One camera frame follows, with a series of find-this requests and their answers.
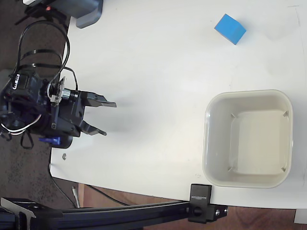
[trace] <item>blue block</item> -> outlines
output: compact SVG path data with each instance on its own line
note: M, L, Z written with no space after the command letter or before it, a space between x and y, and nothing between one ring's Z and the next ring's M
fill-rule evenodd
M239 22L227 14L222 17L215 29L235 45L246 32L246 29Z

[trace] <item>square container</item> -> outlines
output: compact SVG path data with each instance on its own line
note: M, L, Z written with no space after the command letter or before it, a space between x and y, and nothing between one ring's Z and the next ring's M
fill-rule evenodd
M226 92L209 103L203 170L214 185L273 188L291 168L293 108L278 90Z

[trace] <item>black clamp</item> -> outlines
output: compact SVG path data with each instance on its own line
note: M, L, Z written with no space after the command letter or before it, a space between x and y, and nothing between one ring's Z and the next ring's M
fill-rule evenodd
M1 206L17 217L20 230L56 230L58 219L63 217L59 210L22 198L1 198Z
M191 184L188 221L205 224L227 216L228 206L210 204L211 189L211 185Z

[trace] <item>white table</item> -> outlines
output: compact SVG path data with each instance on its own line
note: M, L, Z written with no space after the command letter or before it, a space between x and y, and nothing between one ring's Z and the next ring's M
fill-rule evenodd
M30 5L35 0L23 0L23 4Z
M225 13L247 29L236 46L214 30ZM305 1L105 0L96 24L68 35L68 66L80 90L118 107L86 109L85 121L108 135L82 134L68 149L53 149L53 176L189 200L191 183L210 184L202 170L209 101L222 92L278 89L294 107L289 176L273 189L213 187L211 203L307 208Z

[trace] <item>floor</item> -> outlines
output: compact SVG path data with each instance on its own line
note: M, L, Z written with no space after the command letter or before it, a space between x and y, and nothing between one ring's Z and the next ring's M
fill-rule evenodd
M0 0L0 70L12 69L16 62L19 36L27 24L35 21L28 19L18 26L14 22L23 16L25 6L22 1ZM23 51L50 47L63 52L64 40L60 33L49 26L41 25L31 29L24 40ZM53 56L41 56L39 61L56 63ZM39 69L39 74L48 75L52 70ZM48 174L50 148L34 137L32 150L20 147L20 137L11 142L0 138L0 197L24 197L53 208L68 208L71 204L63 197L52 183ZM73 199L71 186L76 183L56 179L59 186ZM85 207L114 207L117 204L102 197L97 192L82 185L80 188L82 203ZM106 193L130 204L163 202L164 199L128 194L104 189ZM215 223L200 225L180 220L146 229L307 229L305 225L294 224L294 210L259 209L230 207L229 215Z
M14 23L24 15L25 5L22 1L0 0L0 70L12 69L17 58L17 46L25 27L35 19L15 26ZM33 27L23 43L23 51L37 48L52 48L60 53L64 50L64 39L50 26ZM56 63L56 57L35 57L36 62ZM53 74L55 70L39 69L41 75ZM52 183L48 174L51 148L34 137L32 150L20 147L20 137L11 142L0 138L0 197L22 197L54 208L69 208L71 204L63 197ZM71 186L76 183L57 180L59 186L73 198Z

